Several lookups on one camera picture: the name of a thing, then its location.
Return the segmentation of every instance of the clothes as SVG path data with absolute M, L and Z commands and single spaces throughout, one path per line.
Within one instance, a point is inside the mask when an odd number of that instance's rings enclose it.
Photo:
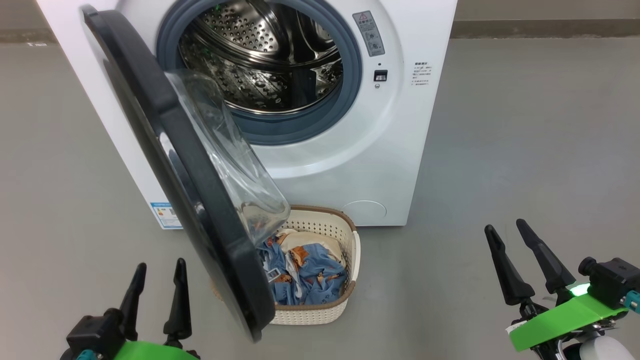
M 346 271 L 327 248 L 311 243 L 284 253 L 278 242 L 272 236 L 257 249 L 265 271 L 277 267 L 281 273 L 270 284 L 277 304 L 318 305 L 338 300 Z
M 284 252 L 288 252 L 298 246 L 318 243 L 328 250 L 329 255 L 331 255 L 334 260 L 343 264 L 340 243 L 334 238 L 308 231 L 296 231 L 294 229 L 284 229 L 280 231 L 276 237 L 278 238 L 278 244 L 280 244 Z

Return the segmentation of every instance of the stainless steel drum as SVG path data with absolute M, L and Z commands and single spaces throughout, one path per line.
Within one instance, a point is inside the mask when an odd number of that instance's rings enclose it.
M 200 14 L 180 38 L 185 65 L 218 82 L 228 105 L 293 113 L 326 97 L 342 79 L 333 40 L 288 6 L 232 0 Z

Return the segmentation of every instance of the gray sticker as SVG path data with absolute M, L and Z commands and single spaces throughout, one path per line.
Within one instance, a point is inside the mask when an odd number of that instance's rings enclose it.
M 371 12 L 361 12 L 353 14 L 353 20 L 356 20 L 364 43 L 367 44 L 369 56 L 378 56 L 385 54 L 385 46 L 382 44 L 382 38 L 378 31 L 376 21 L 373 20 Z

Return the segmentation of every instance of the green bracket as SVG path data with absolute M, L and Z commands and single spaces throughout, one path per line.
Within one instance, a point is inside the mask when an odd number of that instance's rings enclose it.
M 627 309 L 613 310 L 585 294 L 536 316 L 512 331 L 509 337 L 520 352 L 623 311 Z
M 127 341 L 114 360 L 197 360 L 191 354 L 175 347 L 146 341 Z

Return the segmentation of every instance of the teal connector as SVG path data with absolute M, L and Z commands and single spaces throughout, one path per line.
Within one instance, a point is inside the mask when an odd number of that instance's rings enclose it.
M 625 307 L 631 311 L 640 314 L 640 293 L 630 291 L 625 297 Z
M 83 350 L 76 360 L 98 360 L 98 357 L 91 350 Z

